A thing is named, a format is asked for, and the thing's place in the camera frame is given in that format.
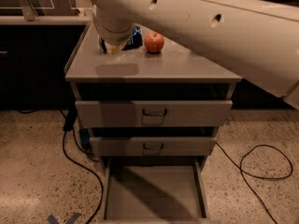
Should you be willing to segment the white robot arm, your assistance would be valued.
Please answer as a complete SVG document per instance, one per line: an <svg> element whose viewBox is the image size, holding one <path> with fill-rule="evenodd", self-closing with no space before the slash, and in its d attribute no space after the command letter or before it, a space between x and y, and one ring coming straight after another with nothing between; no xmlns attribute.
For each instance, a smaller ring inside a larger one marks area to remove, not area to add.
<svg viewBox="0 0 299 224"><path fill-rule="evenodd" d="M179 43L299 108L299 8L263 0L91 0L120 44L134 24Z"/></svg>

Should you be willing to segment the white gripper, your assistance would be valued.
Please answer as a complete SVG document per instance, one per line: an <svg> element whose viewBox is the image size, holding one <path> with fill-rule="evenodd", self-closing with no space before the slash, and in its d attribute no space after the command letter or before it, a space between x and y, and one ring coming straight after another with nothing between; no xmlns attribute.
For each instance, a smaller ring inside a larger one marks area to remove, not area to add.
<svg viewBox="0 0 299 224"><path fill-rule="evenodd" d="M99 37L106 42L108 55L121 52L135 28L133 22L112 16L97 6L93 6L93 23Z"/></svg>

